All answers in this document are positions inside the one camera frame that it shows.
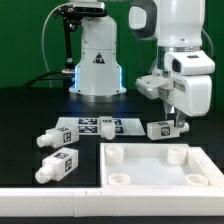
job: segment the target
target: table surface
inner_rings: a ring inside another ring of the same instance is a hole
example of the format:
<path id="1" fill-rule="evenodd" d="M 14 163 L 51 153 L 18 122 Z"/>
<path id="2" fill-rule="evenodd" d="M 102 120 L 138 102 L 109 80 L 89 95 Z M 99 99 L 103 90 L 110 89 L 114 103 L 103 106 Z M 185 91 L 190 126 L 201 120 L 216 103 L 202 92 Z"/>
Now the table surface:
<path id="1" fill-rule="evenodd" d="M 45 185 L 36 182 L 34 175 L 42 159 L 55 152 L 50 147 L 40 149 L 36 138 L 46 129 L 55 127 L 59 117 L 139 118 L 146 132 L 148 122 L 163 121 L 162 101 L 150 101 L 137 91 L 129 91 L 126 99 L 112 103 L 87 103 L 68 96 L 63 89 L 3 88 L 0 89 L 0 188 L 1 187 L 100 187 L 100 143 L 187 143 L 201 147 L 217 167 L 224 171 L 224 115 L 210 111 L 200 118 L 188 118 L 190 131 L 179 138 L 151 141 L 147 136 L 116 136 L 112 141 L 100 136 L 80 136 L 69 145 L 79 150 L 79 167 L 62 181 Z M 184 217 L 185 223 L 198 223 L 203 217 Z M 179 223 L 183 217 L 120 217 L 63 219 L 63 223 Z M 15 222 L 15 218 L 0 218 L 0 222 Z M 62 218 L 29 218 L 32 223 L 61 222 Z M 204 223 L 223 223 L 221 217 L 204 217 Z"/>

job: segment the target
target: white object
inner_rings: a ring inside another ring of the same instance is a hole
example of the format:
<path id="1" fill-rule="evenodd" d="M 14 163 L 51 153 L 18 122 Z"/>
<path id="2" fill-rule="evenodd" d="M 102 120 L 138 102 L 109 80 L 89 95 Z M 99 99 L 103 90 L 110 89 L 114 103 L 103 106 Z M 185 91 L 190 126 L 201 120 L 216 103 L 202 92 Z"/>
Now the white object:
<path id="1" fill-rule="evenodd" d="M 111 185 L 126 185 L 131 183 L 131 178 L 123 173 L 115 173 L 108 177 L 108 183 Z"/>
<path id="2" fill-rule="evenodd" d="M 144 136 L 145 131 L 139 118 L 113 118 L 116 123 L 116 135 Z M 93 117 L 59 117 L 56 124 L 61 127 L 67 124 L 79 126 L 79 135 L 101 135 L 99 118 Z"/>
<path id="3" fill-rule="evenodd" d="M 116 61 L 115 21 L 110 16 L 84 18 L 82 27 L 82 57 L 76 66 L 75 84 L 70 92 L 90 101 L 125 93 L 122 68 Z"/>
<path id="4" fill-rule="evenodd" d="M 215 71 L 215 63 L 204 51 L 167 52 L 164 65 L 168 71 L 179 75 L 206 75 Z"/>
<path id="5" fill-rule="evenodd" d="M 52 146 L 53 148 L 59 148 L 77 141 L 79 141 L 78 126 L 67 124 L 46 130 L 45 135 L 37 138 L 37 145 L 39 147 Z"/>
<path id="6" fill-rule="evenodd" d="M 208 185 L 208 178 L 199 174 L 188 174 L 186 176 L 187 184 L 193 186 L 206 186 Z"/>
<path id="7" fill-rule="evenodd" d="M 210 76 L 181 76 L 171 74 L 173 89 L 162 89 L 159 97 L 190 117 L 207 114 L 211 103 L 212 81 Z"/>
<path id="8" fill-rule="evenodd" d="M 174 126 L 174 121 L 160 121 L 147 124 L 147 135 L 152 140 L 180 137 L 180 133 L 188 132 L 189 124 L 185 122 L 183 128 Z"/>
<path id="9" fill-rule="evenodd" d="M 187 147 L 183 166 L 167 163 L 171 144 L 114 144 L 124 147 L 122 172 L 105 161 L 101 144 L 101 187 L 1 188 L 0 216 L 222 216 L 224 176 L 201 148 Z M 111 185 L 108 177 L 123 173 L 128 185 Z M 185 176 L 199 174 L 209 185 L 186 183 Z"/>
<path id="10" fill-rule="evenodd" d="M 168 148 L 167 162 L 172 165 L 181 166 L 185 164 L 187 148 L 183 146 L 171 146 Z"/>
<path id="11" fill-rule="evenodd" d="M 122 164 L 124 160 L 124 148 L 119 145 L 106 147 L 106 162 L 112 165 Z"/>
<path id="12" fill-rule="evenodd" d="M 101 137 L 112 140 L 115 137 L 115 123 L 112 117 L 100 117 Z"/>
<path id="13" fill-rule="evenodd" d="M 42 161 L 42 167 L 35 177 L 40 184 L 50 180 L 60 181 L 77 167 L 78 151 L 62 148 Z"/>
<path id="14" fill-rule="evenodd" d="M 158 46 L 201 46 L 201 29 L 204 23 L 205 0 L 154 0 L 157 5 L 155 37 Z"/>
<path id="15" fill-rule="evenodd" d="M 208 74 L 214 72 L 215 64 L 200 50 L 204 15 L 205 0 L 142 0 L 129 11 L 129 25 L 137 37 L 158 39 L 152 75 L 137 79 L 137 89 L 149 99 L 160 98 L 166 107 L 176 108 L 181 114 L 177 127 L 182 127 L 185 115 L 204 116 L 210 108 Z"/>
<path id="16" fill-rule="evenodd" d="M 132 29 L 142 29 L 146 26 L 147 14 L 139 7 L 131 7 L 129 12 L 129 24 Z"/>

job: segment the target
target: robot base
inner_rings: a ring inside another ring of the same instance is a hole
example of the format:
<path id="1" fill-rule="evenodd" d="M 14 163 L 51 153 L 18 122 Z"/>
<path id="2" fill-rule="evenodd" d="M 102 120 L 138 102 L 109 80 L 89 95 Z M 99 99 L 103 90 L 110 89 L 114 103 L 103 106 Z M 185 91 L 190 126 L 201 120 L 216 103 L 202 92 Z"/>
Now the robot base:
<path id="1" fill-rule="evenodd" d="M 84 95 L 80 93 L 70 92 L 70 97 L 91 103 L 110 103 L 114 101 L 124 100 L 126 98 L 126 92 L 110 96 Z"/>

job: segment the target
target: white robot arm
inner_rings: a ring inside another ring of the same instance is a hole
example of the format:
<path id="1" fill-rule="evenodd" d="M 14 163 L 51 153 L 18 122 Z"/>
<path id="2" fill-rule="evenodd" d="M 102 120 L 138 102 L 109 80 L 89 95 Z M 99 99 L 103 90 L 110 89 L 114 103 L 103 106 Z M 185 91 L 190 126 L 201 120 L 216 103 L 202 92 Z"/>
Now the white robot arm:
<path id="1" fill-rule="evenodd" d="M 157 63 L 151 75 L 136 81 L 150 99 L 164 101 L 166 114 L 177 116 L 183 128 L 186 116 L 203 116 L 210 107 L 214 62 L 200 50 L 205 0 L 135 0 L 129 26 L 137 38 L 158 39 Z"/>
<path id="2" fill-rule="evenodd" d="M 91 102 L 110 102 L 122 98 L 122 69 L 116 61 L 117 25 L 97 0 L 75 1 L 73 9 L 83 15 L 81 60 L 75 68 L 71 96 Z"/>

